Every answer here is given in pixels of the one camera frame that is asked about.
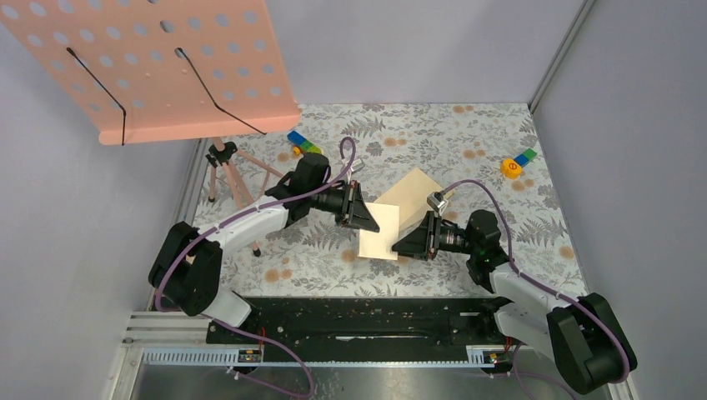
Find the cream envelope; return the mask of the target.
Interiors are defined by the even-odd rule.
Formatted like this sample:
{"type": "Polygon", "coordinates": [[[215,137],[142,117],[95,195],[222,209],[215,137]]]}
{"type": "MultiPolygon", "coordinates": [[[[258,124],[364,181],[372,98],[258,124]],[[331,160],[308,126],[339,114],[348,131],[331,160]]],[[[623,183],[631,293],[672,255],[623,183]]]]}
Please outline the cream envelope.
{"type": "Polygon", "coordinates": [[[399,229],[416,225],[430,209],[428,195],[442,187],[419,168],[412,169],[374,203],[399,207],[399,229]]]}

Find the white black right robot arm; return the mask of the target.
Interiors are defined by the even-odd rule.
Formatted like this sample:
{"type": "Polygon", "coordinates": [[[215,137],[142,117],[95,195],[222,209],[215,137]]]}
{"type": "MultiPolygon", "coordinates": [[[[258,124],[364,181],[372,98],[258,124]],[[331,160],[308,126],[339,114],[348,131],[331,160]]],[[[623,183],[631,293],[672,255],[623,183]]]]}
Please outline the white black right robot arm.
{"type": "Polygon", "coordinates": [[[604,297],[562,294],[545,283],[534,284],[534,277],[514,270],[500,238],[498,219],[490,211],[472,212],[466,227],[429,211],[392,249],[424,261],[440,252],[468,255],[473,282],[498,297],[478,321],[481,338],[499,343],[510,337],[528,345],[552,360],[577,393],[619,382],[637,368],[637,357],[604,297]]]}

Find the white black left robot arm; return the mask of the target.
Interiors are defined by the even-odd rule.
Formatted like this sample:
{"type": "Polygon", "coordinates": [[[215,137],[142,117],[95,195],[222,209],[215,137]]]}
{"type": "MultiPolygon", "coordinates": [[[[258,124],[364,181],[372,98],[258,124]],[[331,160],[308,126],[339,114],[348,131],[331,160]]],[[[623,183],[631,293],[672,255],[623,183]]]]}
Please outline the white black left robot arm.
{"type": "Polygon", "coordinates": [[[227,324],[241,343],[258,334],[252,305],[220,282],[223,260],[270,233],[281,231],[313,210],[331,213],[340,227],[376,233],[380,227],[366,207],[351,167],[332,181],[329,160],[307,153],[253,205],[220,222],[196,228],[186,222],[168,231],[148,275],[156,299],[168,299],[193,317],[204,315],[227,324]]]}

